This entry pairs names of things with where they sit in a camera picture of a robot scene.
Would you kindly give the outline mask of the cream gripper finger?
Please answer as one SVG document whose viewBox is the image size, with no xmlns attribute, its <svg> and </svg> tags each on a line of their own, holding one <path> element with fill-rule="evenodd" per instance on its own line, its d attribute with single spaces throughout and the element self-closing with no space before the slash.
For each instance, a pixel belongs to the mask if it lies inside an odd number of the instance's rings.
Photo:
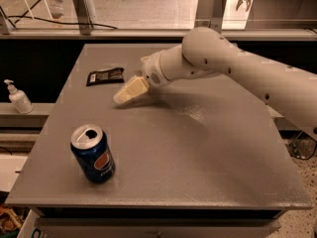
<svg viewBox="0 0 317 238">
<path fill-rule="evenodd" d="M 142 76 L 133 76 L 123 87 L 121 92 L 121 100 L 123 102 L 130 101 L 144 93 L 150 88 L 148 82 Z"/>
<path fill-rule="evenodd" d="M 143 82 L 139 76 L 133 76 L 125 85 L 114 95 L 113 99 L 117 104 L 123 104 L 143 92 Z"/>
</svg>

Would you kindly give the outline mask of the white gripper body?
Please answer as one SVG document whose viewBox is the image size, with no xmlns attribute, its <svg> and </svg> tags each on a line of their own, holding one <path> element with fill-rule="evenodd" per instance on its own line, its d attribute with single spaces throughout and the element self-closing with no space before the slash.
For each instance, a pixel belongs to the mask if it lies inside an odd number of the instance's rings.
<svg viewBox="0 0 317 238">
<path fill-rule="evenodd" d="M 160 57 L 161 52 L 157 52 L 141 58 L 142 76 L 153 87 L 163 87 L 170 84 L 161 70 Z"/>
</svg>

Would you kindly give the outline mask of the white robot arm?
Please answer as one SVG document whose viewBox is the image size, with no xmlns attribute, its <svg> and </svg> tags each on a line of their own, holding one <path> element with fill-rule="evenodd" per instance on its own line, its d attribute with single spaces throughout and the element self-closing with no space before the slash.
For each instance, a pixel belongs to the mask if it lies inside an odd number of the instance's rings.
<svg viewBox="0 0 317 238">
<path fill-rule="evenodd" d="M 176 80 L 224 74 L 317 139 L 317 75 L 312 72 L 241 50 L 204 27 L 192 29 L 180 45 L 145 56 L 141 62 L 142 74 L 114 95 L 116 103 Z"/>
</svg>

